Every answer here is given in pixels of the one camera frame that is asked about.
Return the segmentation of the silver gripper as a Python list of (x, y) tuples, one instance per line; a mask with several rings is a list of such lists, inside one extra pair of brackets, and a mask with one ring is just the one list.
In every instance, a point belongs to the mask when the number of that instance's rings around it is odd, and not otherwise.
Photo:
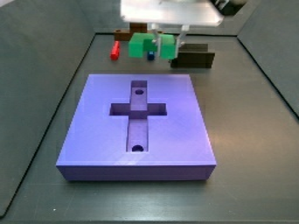
[(189, 25), (216, 27), (223, 16), (209, 0), (120, 0), (120, 17), (129, 23), (152, 23), (152, 42), (160, 52), (158, 24), (181, 25), (174, 56), (189, 31)]

